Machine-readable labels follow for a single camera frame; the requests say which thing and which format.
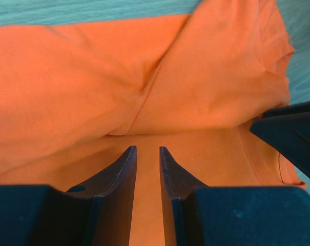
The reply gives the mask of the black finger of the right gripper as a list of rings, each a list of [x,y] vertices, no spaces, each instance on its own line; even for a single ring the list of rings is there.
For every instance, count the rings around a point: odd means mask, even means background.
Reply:
[[[278,150],[310,179],[310,101],[271,109],[250,132]]]

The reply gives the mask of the orange t shirt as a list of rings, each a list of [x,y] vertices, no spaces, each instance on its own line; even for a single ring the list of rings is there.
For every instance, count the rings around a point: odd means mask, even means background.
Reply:
[[[209,186],[305,188],[250,127],[290,101],[275,1],[0,27],[0,185],[66,190],[138,149],[130,245],[164,245],[159,148]]]

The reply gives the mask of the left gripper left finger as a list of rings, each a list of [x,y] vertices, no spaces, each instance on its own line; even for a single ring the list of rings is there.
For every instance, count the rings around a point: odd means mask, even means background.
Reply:
[[[62,192],[47,187],[28,245],[128,245],[137,148]]]

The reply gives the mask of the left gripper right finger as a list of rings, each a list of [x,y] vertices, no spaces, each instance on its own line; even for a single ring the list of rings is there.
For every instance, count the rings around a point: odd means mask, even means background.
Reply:
[[[165,245],[221,245],[221,234],[206,219],[219,212],[206,206],[218,203],[221,188],[209,187],[183,168],[168,148],[159,148],[160,185]]]

